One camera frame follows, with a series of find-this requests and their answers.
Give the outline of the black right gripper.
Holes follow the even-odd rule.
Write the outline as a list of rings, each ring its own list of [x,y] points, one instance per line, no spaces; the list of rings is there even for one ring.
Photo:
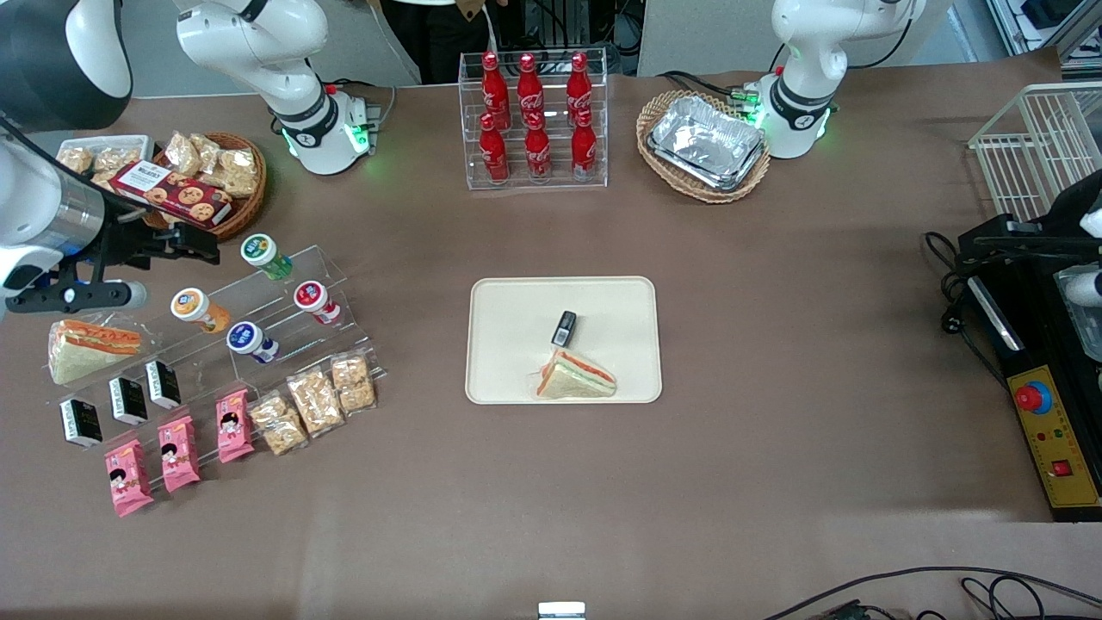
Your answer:
[[[102,230],[82,251],[82,264],[90,265],[82,283],[102,282],[110,267],[149,271],[154,258],[220,264],[220,248],[217,236],[204,229],[161,229],[145,222],[143,211],[106,207]]]

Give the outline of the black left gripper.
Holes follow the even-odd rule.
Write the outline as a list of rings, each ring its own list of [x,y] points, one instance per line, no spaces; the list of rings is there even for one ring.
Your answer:
[[[1000,260],[1054,258],[1082,259],[1087,257],[1087,244],[1071,247],[1068,239],[1089,239],[1093,254],[1099,255],[1098,231],[1091,232],[1080,224],[1082,217],[1099,213],[1099,191],[1101,189],[1101,170],[1096,170],[1079,182],[1060,192],[1044,216],[1044,236],[980,236],[975,237],[976,246],[960,250],[961,262],[1000,262]],[[1036,248],[1058,246],[1052,255],[1037,251]]]

